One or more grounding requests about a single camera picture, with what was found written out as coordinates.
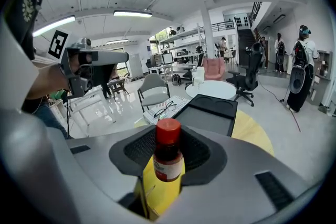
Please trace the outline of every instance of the pink armchair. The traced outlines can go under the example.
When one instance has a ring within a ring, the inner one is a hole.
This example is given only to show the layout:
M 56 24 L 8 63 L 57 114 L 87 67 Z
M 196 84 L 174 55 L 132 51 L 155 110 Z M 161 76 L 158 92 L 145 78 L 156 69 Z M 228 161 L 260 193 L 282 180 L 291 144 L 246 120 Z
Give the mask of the pink armchair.
M 223 57 L 215 59 L 203 59 L 203 67 L 205 71 L 205 80 L 223 80 L 225 64 Z

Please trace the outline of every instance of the staircase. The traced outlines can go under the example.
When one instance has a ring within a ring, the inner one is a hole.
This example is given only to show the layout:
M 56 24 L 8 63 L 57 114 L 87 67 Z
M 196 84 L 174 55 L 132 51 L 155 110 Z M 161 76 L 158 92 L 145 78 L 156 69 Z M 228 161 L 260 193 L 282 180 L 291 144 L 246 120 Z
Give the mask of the staircase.
M 248 66 L 248 55 L 245 52 L 246 47 L 250 48 L 256 39 L 250 29 L 238 30 L 239 36 L 239 65 Z

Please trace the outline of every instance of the sauce bottle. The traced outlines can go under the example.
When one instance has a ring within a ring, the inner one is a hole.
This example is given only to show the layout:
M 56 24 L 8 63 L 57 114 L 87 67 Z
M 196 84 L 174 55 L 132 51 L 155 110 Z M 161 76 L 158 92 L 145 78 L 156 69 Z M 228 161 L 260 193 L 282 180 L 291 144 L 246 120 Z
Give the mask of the sauce bottle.
M 164 182 L 178 178 L 182 169 L 181 125 L 175 119 L 159 120 L 156 125 L 156 149 L 153 156 L 156 177 Z

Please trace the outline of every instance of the glossy floor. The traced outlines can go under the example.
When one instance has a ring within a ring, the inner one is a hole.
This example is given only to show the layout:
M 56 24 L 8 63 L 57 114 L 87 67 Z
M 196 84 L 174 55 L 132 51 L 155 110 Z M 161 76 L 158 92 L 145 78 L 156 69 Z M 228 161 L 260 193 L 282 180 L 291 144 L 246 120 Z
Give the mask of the glossy floor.
M 101 102 L 83 110 L 83 115 L 90 123 L 88 133 L 90 136 L 105 135 L 134 128 L 134 122 L 141 118 L 137 89 L 143 80 L 125 84 L 129 92 L 120 92 L 108 99 L 113 119 Z M 286 88 L 274 87 L 263 80 L 263 86 L 273 92 L 278 99 L 286 94 Z M 184 90 L 184 85 L 179 87 L 169 83 L 171 96 L 179 95 L 189 98 Z M 321 180 L 335 154 L 336 120 L 328 117 L 306 102 L 300 113 L 295 114 L 299 128 L 290 111 L 285 108 L 286 103 L 278 102 L 275 97 L 267 92 L 261 84 L 254 90 L 255 106 L 252 108 L 244 99 L 238 99 L 238 109 L 250 115 L 268 134 L 275 151 L 275 156 L 287 166 L 301 175 L 309 184 Z M 70 120 L 70 135 L 81 138 L 83 135 L 76 124 Z

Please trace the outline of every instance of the red bottle cap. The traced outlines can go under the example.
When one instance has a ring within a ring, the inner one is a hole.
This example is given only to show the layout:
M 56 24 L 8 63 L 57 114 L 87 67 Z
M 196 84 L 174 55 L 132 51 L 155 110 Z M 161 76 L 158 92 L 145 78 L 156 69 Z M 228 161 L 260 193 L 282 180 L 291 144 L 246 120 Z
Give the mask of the red bottle cap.
M 159 120 L 156 124 L 156 142 L 170 145 L 176 144 L 180 137 L 181 124 L 175 119 Z

